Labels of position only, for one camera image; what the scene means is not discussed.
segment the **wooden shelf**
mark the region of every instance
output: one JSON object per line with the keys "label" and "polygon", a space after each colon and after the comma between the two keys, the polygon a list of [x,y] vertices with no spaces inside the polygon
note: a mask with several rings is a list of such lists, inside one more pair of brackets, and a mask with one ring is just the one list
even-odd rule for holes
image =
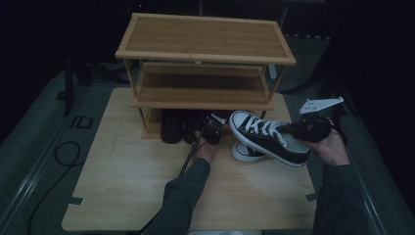
{"label": "wooden shelf", "polygon": [[135,107],[154,109],[273,110],[262,67],[145,65]]}

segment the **black shoe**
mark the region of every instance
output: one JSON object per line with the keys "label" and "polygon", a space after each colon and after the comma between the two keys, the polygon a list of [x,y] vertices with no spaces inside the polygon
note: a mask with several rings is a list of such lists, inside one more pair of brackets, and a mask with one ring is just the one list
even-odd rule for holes
{"label": "black shoe", "polygon": [[238,142],[232,148],[232,157],[243,163],[253,163],[265,158],[266,155]]}
{"label": "black shoe", "polygon": [[183,139],[183,117],[179,110],[162,110],[161,140],[175,144]]}
{"label": "black shoe", "polygon": [[192,144],[196,141],[195,131],[202,131],[206,119],[207,116],[204,112],[198,111],[190,112],[189,115],[186,116],[184,129],[184,141],[186,141],[186,143]]}
{"label": "black shoe", "polygon": [[234,112],[229,118],[232,132],[244,145],[290,166],[305,165],[309,148],[290,134],[277,131],[277,126],[285,124],[282,121],[259,119],[244,111]]}

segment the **light wooden platform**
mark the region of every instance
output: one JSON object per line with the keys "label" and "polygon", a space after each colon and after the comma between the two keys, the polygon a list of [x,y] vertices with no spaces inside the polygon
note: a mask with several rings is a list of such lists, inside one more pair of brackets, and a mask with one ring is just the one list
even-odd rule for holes
{"label": "light wooden platform", "polygon": [[[143,121],[130,88],[109,101],[63,220],[68,231],[138,230],[160,209],[163,188],[177,177],[191,146],[140,137]],[[265,118],[290,121],[282,96]],[[219,145],[192,230],[311,228],[315,202],[306,167],[266,158],[246,164],[231,157],[234,140]]]}

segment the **sleeve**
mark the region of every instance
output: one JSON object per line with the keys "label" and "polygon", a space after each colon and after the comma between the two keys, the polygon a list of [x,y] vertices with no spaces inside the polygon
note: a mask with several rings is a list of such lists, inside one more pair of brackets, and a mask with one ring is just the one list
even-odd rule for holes
{"label": "sleeve", "polygon": [[187,234],[193,209],[204,191],[209,173],[209,163],[196,159],[182,177],[169,181],[164,188],[161,210],[144,234]]}
{"label": "sleeve", "polygon": [[370,234],[364,198],[352,165],[324,165],[313,234]]}

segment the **shoe toe cap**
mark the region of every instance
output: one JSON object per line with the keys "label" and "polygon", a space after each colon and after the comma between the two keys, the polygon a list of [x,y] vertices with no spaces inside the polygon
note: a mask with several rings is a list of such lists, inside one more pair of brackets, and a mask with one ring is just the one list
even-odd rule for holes
{"label": "shoe toe cap", "polygon": [[232,114],[230,120],[232,122],[232,124],[239,128],[242,123],[244,123],[245,119],[247,119],[247,117],[249,117],[250,114],[244,111],[236,111]]}

